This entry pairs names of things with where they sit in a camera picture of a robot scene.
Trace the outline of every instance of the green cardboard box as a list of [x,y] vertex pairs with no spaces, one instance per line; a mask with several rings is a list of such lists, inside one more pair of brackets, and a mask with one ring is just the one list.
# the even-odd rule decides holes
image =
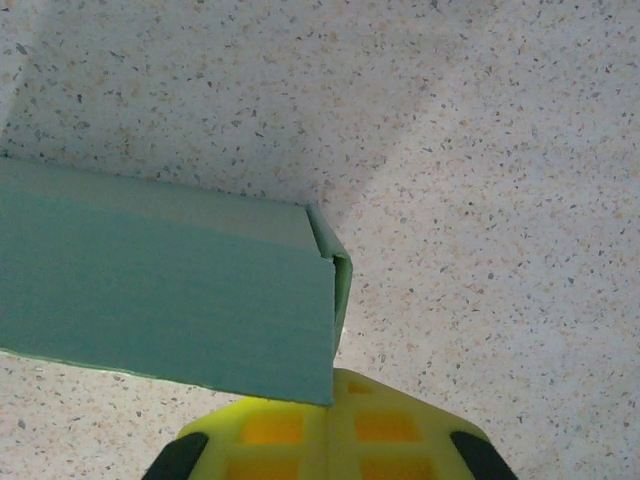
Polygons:
[[0,349],[332,403],[352,265],[319,210],[0,159]]

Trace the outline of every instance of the black rubber part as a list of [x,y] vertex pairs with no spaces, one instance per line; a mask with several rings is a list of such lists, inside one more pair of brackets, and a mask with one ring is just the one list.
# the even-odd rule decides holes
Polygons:
[[206,434],[196,432],[167,444],[142,480],[189,480],[208,441]]
[[486,440],[467,432],[453,432],[450,437],[476,480],[518,480]]

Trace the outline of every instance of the terrazzo floor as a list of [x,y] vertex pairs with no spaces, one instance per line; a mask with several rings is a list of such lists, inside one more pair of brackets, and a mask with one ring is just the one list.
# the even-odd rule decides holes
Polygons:
[[[637,0],[0,0],[0,154],[319,202],[338,365],[523,479],[637,479],[639,37]],[[232,398],[0,354],[0,478],[139,478]]]

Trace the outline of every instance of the yellow robot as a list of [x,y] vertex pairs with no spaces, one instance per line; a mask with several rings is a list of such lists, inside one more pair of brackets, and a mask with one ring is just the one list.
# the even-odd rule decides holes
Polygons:
[[331,407],[246,398],[187,425],[143,480],[512,480],[472,423],[349,370]]

